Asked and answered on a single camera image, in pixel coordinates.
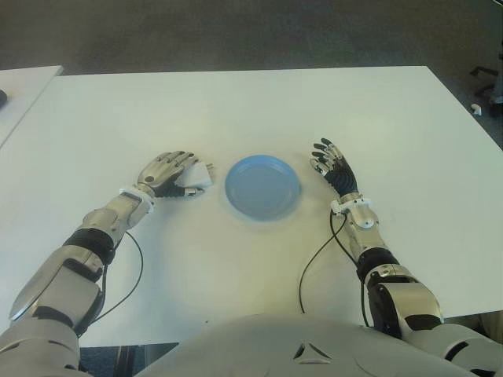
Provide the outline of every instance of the white object in hand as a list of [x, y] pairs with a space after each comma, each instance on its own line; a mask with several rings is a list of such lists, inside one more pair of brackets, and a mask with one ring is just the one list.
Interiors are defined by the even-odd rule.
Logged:
[[182, 187], [208, 187], [213, 185], [208, 166], [204, 162], [195, 163], [177, 180]]

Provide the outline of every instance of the white table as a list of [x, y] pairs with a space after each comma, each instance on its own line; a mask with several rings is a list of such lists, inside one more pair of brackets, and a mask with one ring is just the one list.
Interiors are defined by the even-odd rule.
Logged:
[[0, 71], [0, 90], [9, 100], [0, 108], [0, 148], [61, 66]]
[[[299, 275], [329, 238], [334, 197], [308, 163], [320, 137], [344, 152], [383, 238], [447, 317], [503, 309], [503, 153], [427, 68], [88, 75], [55, 78], [0, 150], [0, 329], [82, 216], [180, 148], [215, 165], [215, 185], [193, 200], [159, 200], [134, 229], [143, 280], [81, 344], [180, 342], [234, 317], [299, 312]], [[226, 201], [228, 169], [259, 153], [301, 180], [283, 220], [254, 222]], [[105, 308], [138, 266], [125, 239]], [[359, 282], [334, 243], [303, 297], [308, 313], [362, 322]]]

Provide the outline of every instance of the small white object on floor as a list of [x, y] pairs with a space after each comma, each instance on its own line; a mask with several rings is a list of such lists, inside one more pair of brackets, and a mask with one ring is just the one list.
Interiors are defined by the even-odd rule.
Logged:
[[470, 106], [473, 110], [473, 115], [482, 115], [482, 108], [478, 104], [472, 104]]
[[195, 163], [177, 180], [177, 185], [182, 187], [204, 188], [213, 185], [210, 172], [213, 166], [204, 162]]

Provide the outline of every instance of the blue plate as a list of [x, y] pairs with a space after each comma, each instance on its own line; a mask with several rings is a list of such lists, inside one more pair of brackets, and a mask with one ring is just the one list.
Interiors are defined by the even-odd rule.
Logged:
[[240, 212], [256, 220], [272, 220], [293, 209], [300, 183], [284, 161], [267, 155], [250, 156], [230, 169], [226, 194]]

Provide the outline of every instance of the chair leg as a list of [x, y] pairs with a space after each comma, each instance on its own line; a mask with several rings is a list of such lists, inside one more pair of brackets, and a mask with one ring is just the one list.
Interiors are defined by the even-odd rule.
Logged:
[[488, 75], [497, 76], [497, 71], [495, 71], [494, 69], [480, 67], [479, 65], [473, 68], [472, 71], [470, 71], [470, 75], [477, 76], [479, 74], [479, 71], [486, 72]]
[[486, 90], [494, 89], [494, 84], [486, 85], [475, 92], [476, 97], [481, 97]]

